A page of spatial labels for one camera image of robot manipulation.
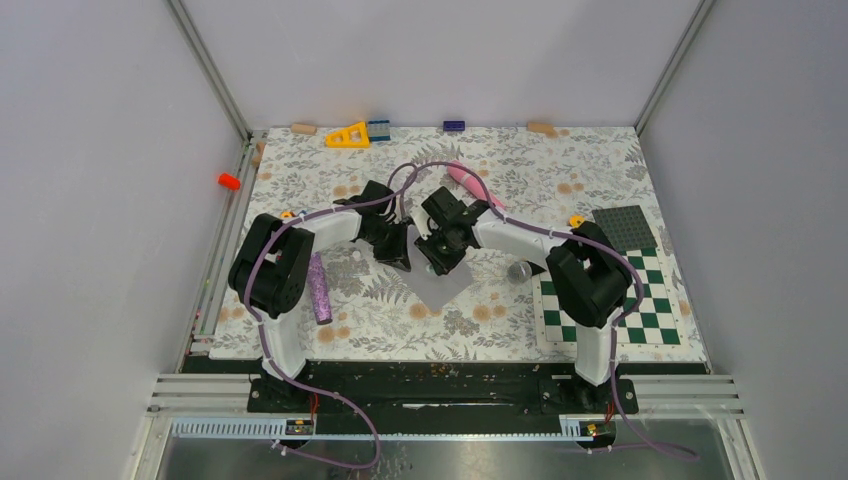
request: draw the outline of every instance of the checkerboard mat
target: checkerboard mat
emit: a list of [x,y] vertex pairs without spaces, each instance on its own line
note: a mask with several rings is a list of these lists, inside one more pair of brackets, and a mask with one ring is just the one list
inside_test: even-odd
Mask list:
[[[677,298],[669,295],[671,275],[665,256],[656,248],[626,252],[625,257],[645,284],[645,299],[639,311],[628,315],[618,327],[621,353],[680,352],[689,345],[683,335]],[[548,353],[576,352],[577,328],[559,309],[548,272],[533,277],[536,334],[539,347]],[[624,308],[636,301],[636,287],[627,291]]]

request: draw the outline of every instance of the gray pegboard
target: gray pegboard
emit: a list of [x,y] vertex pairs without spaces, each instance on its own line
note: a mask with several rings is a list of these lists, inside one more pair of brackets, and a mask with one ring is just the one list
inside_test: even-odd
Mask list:
[[642,207],[638,205],[592,210],[592,216],[616,251],[628,252],[657,246]]

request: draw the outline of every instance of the white wall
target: white wall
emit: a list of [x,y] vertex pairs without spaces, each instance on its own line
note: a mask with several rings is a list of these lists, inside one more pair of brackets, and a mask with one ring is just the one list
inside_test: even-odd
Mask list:
[[848,478],[848,4],[718,2],[645,157],[769,479]]
[[121,473],[238,143],[165,2],[0,2],[0,478]]
[[253,128],[633,125],[698,0],[186,0]]

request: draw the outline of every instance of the purple lego brick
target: purple lego brick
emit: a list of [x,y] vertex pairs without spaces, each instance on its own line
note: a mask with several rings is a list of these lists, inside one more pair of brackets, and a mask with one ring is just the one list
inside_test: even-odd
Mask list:
[[445,124],[443,127],[446,132],[464,132],[465,131],[465,121],[464,120],[445,120]]
[[309,272],[306,274],[306,283],[312,295],[312,311],[315,313],[315,322],[318,325],[326,325],[333,321],[333,310],[330,308],[330,295],[327,291],[327,280],[324,278],[324,264],[321,262],[321,254],[313,253],[309,259]]

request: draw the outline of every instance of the wooden block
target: wooden block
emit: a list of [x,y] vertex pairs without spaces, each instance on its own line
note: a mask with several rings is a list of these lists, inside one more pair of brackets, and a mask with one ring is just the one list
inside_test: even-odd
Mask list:
[[250,161],[253,168],[259,168],[259,164],[262,163],[262,155],[265,155],[265,142],[258,142],[256,144],[256,156]]
[[292,133],[301,135],[315,135],[318,133],[318,127],[312,125],[304,125],[302,123],[292,123]]
[[548,138],[556,138],[557,133],[553,125],[547,123],[527,122],[527,131],[534,133],[544,133]]

